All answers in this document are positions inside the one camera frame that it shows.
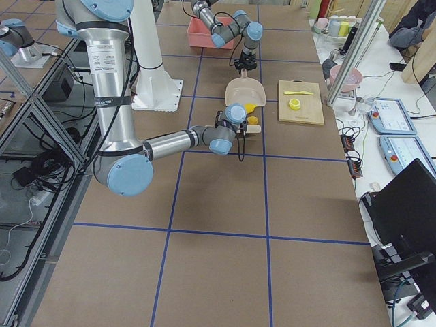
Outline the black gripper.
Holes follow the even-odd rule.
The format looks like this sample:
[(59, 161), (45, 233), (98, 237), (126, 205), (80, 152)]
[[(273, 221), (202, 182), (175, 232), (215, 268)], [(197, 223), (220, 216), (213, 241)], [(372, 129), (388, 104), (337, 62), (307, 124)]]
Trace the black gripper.
[(243, 69), (246, 71), (255, 70), (257, 68), (256, 53), (246, 54), (241, 52), (240, 57), (234, 60), (235, 69), (241, 72)]
[(215, 115), (215, 127), (222, 126), (226, 127), (228, 129), (231, 129), (235, 134), (242, 132), (245, 136), (247, 133), (247, 126), (248, 122), (247, 119), (244, 118), (241, 123), (232, 123), (227, 116), (225, 115), (224, 111), (217, 111)]

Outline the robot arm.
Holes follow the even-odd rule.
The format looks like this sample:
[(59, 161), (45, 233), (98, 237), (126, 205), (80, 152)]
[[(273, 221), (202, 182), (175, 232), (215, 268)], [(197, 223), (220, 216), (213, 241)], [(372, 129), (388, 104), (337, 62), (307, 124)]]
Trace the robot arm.
[(258, 67), (257, 49), (263, 36), (264, 28), (258, 21), (250, 19), (244, 10), (233, 14), (224, 11), (214, 12), (214, 1), (191, 1), (191, 13), (182, 5), (182, 11), (190, 17), (192, 23), (206, 30), (205, 37), (213, 48), (225, 48), (234, 39), (239, 38), (242, 45), (239, 57), (230, 59), (230, 65), (239, 72), (253, 71)]
[(207, 145), (227, 155), (246, 112), (242, 104), (230, 104), (219, 112), (213, 126), (139, 140), (134, 129), (134, 110), (128, 84), (132, 63), (125, 42), (140, 55), (161, 58), (152, 7), (140, 1), (56, 1), (59, 33), (87, 45), (102, 141), (91, 161), (95, 178), (121, 196), (142, 193), (153, 178), (154, 159)]

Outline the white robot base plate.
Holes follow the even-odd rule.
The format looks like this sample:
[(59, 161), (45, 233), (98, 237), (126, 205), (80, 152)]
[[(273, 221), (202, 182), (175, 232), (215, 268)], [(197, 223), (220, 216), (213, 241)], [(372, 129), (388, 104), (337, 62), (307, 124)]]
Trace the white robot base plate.
[(131, 105), (134, 110), (176, 112), (182, 90), (182, 80), (139, 77)]

